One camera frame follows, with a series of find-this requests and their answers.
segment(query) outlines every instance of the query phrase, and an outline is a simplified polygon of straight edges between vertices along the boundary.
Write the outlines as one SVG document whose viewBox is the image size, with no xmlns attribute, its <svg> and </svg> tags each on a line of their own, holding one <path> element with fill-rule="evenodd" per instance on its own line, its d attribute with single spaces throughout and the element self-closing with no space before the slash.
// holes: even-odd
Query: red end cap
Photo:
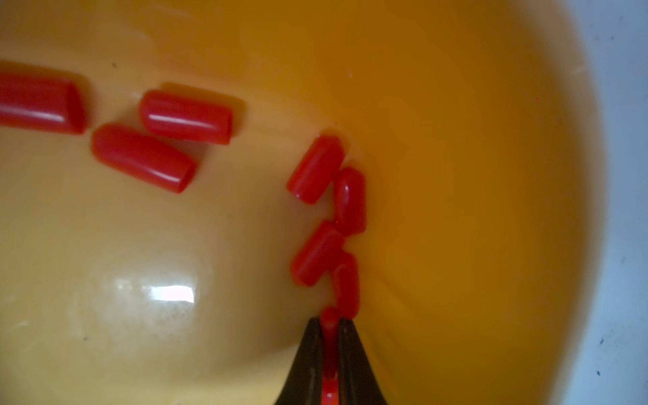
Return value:
<svg viewBox="0 0 648 405">
<path fill-rule="evenodd" d="M 120 124 L 95 131 L 92 153 L 107 166 L 176 193 L 187 188 L 196 172 L 189 156 Z"/>
<path fill-rule="evenodd" d="M 323 377 L 333 380 L 338 372 L 338 325 L 340 314 L 333 307 L 327 307 L 319 315 L 319 326 L 322 329 L 324 343 Z"/>
<path fill-rule="evenodd" d="M 324 194 L 342 161 L 344 148 L 335 136 L 320 135 L 301 158 L 286 188 L 307 204 L 314 204 Z"/>
<path fill-rule="evenodd" d="M 335 226 L 346 236 L 367 229 L 367 191 L 364 175 L 345 167 L 333 179 Z"/>
<path fill-rule="evenodd" d="M 330 274 L 338 312 L 341 317 L 352 320 L 360 311 L 360 279 L 356 257 L 343 251 Z"/>
<path fill-rule="evenodd" d="M 0 73 L 0 125 L 80 135 L 87 115 L 69 80 Z"/>
<path fill-rule="evenodd" d="M 323 221 L 290 264 L 295 283 L 314 286 L 342 250 L 344 240 L 332 223 Z"/>
<path fill-rule="evenodd" d="M 161 137 L 228 145 L 232 136 L 230 108 L 160 90 L 144 94 L 139 116 L 146 130 Z"/>
</svg>

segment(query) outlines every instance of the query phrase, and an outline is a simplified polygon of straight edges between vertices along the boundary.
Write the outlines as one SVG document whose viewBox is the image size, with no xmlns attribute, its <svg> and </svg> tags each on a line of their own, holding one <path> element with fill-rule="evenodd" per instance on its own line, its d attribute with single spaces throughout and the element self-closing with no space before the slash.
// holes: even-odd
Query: black tweezers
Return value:
<svg viewBox="0 0 648 405">
<path fill-rule="evenodd" d="M 338 328 L 340 405 L 387 405 L 353 321 Z M 275 405 L 321 405 L 323 346 L 319 318 L 310 318 Z"/>
</svg>

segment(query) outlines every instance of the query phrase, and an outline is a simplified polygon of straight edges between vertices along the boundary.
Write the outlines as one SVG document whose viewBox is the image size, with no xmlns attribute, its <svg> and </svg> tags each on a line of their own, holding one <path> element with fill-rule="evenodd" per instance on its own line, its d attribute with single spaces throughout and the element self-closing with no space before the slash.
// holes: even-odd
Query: red rubber tube piece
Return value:
<svg viewBox="0 0 648 405">
<path fill-rule="evenodd" d="M 367 191 L 364 175 L 345 167 L 333 179 L 335 226 L 345 236 L 367 229 Z"/>
<path fill-rule="evenodd" d="M 189 156 L 119 124 L 95 131 L 92 153 L 107 166 L 176 193 L 187 188 L 196 172 Z"/>
<path fill-rule="evenodd" d="M 322 405 L 338 403 L 338 326 L 340 314 L 333 307 L 327 307 L 319 315 L 324 346 L 322 369 Z"/>
<path fill-rule="evenodd" d="M 332 223 L 323 221 L 290 263 L 293 281 L 314 286 L 340 254 L 344 240 Z"/>
<path fill-rule="evenodd" d="M 87 115 L 69 80 L 0 73 L 0 125 L 80 135 Z"/>
<path fill-rule="evenodd" d="M 232 110 L 160 90 L 150 90 L 139 102 L 139 116 L 150 133 L 182 141 L 228 145 Z"/>
<path fill-rule="evenodd" d="M 340 316 L 353 320 L 360 311 L 360 279 L 356 257 L 341 252 L 330 275 Z"/>
<path fill-rule="evenodd" d="M 324 342 L 323 376 L 332 380 L 338 372 L 338 324 L 340 314 L 333 307 L 327 307 L 319 315 Z"/>
<path fill-rule="evenodd" d="M 343 160 L 344 147 L 340 139 L 320 135 L 301 158 L 286 188 L 305 203 L 314 204 L 324 194 Z"/>
</svg>

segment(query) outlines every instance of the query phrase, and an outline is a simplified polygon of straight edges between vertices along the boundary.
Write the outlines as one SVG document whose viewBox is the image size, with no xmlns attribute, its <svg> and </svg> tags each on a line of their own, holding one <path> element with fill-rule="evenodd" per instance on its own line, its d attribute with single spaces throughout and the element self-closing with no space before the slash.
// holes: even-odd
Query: white surface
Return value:
<svg viewBox="0 0 648 405">
<path fill-rule="evenodd" d="M 567 0 L 605 131 L 603 269 L 565 405 L 648 404 L 648 1 Z"/>
</svg>

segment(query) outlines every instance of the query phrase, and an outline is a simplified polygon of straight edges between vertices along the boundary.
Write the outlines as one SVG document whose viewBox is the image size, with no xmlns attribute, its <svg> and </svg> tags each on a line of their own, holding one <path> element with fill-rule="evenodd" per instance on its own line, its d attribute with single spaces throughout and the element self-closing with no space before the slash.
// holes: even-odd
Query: red plastic cap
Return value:
<svg viewBox="0 0 648 405">
<path fill-rule="evenodd" d="M 95 131 L 92 153 L 107 166 L 176 193 L 187 188 L 196 172 L 189 156 L 119 124 Z"/>
<path fill-rule="evenodd" d="M 338 372 L 338 325 L 340 314 L 333 307 L 327 307 L 319 315 L 319 326 L 322 329 L 324 343 L 323 377 L 329 380 L 336 378 Z"/>
<path fill-rule="evenodd" d="M 344 161 L 342 142 L 335 136 L 320 135 L 301 158 L 286 188 L 307 204 L 314 204 L 324 194 Z"/>
<path fill-rule="evenodd" d="M 160 90 L 144 94 L 139 116 L 146 130 L 161 137 L 228 145 L 232 136 L 230 108 Z"/>
<path fill-rule="evenodd" d="M 338 312 L 344 319 L 353 320 L 360 311 L 360 279 L 356 257 L 343 251 L 330 274 Z"/>
<path fill-rule="evenodd" d="M 335 226 L 346 236 L 367 229 L 367 191 L 364 175 L 345 167 L 333 179 Z"/>
<path fill-rule="evenodd" d="M 0 73 L 0 125 L 80 135 L 87 116 L 69 80 Z"/>
<path fill-rule="evenodd" d="M 332 223 L 323 221 L 290 264 L 293 281 L 314 286 L 339 255 L 344 240 Z"/>
</svg>

